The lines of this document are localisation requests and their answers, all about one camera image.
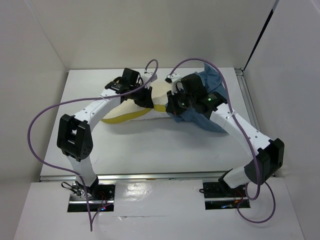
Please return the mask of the cream pillow with yellow band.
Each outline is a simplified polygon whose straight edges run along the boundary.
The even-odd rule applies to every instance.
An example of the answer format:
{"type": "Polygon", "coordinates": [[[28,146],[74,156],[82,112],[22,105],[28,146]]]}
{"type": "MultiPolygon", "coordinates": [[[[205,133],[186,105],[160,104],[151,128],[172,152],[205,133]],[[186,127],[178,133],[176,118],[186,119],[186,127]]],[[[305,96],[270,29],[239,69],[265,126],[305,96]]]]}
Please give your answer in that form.
{"type": "Polygon", "coordinates": [[[170,86],[163,82],[154,82],[151,86],[153,108],[143,108],[128,99],[107,113],[101,121],[106,124],[120,124],[128,121],[169,118],[166,104],[170,86]]]}

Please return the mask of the blue fabric pillowcase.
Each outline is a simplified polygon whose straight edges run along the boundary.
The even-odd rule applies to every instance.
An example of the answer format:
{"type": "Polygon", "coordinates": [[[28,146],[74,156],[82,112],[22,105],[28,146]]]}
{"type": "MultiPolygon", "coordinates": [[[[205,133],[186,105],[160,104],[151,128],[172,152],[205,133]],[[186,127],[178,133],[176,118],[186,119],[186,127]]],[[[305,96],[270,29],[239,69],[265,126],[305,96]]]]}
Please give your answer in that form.
{"type": "MultiPolygon", "coordinates": [[[[221,94],[225,99],[227,98],[226,90],[223,86],[223,81],[218,72],[204,63],[204,71],[195,72],[201,78],[202,84],[205,86],[208,93],[217,92],[221,94]]],[[[180,115],[174,115],[173,113],[167,113],[175,122],[192,122],[205,131],[226,134],[227,132],[218,124],[208,120],[202,114],[197,113],[194,109],[187,109],[180,115]]]]}

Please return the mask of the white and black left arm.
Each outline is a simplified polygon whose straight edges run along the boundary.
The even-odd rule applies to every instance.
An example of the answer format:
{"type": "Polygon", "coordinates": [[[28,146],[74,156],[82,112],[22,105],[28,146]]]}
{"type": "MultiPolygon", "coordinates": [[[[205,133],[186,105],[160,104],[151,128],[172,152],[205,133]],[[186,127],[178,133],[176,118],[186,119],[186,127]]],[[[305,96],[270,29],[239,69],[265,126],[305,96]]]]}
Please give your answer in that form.
{"type": "Polygon", "coordinates": [[[93,150],[92,131],[114,108],[126,100],[140,107],[153,107],[151,82],[157,79],[154,72],[140,74],[130,68],[122,76],[110,81],[100,96],[74,115],[64,114],[59,120],[57,147],[71,163],[76,184],[88,200],[97,197],[99,179],[93,170],[90,154],[93,150]]]}

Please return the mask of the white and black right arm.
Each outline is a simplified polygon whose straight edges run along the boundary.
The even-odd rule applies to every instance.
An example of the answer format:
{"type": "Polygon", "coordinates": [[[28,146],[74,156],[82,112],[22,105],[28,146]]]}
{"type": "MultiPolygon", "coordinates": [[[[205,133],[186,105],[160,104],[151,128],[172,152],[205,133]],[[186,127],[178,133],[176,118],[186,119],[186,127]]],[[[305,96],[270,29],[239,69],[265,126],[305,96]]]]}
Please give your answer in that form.
{"type": "Polygon", "coordinates": [[[166,112],[180,117],[191,110],[205,120],[222,128],[247,152],[251,161],[224,173],[218,179],[218,190],[230,196],[236,188],[254,183],[264,184],[283,164],[285,144],[279,138],[271,139],[248,123],[218,91],[208,91],[199,75],[185,77],[168,75],[165,81],[171,84],[167,92],[166,112]]]}

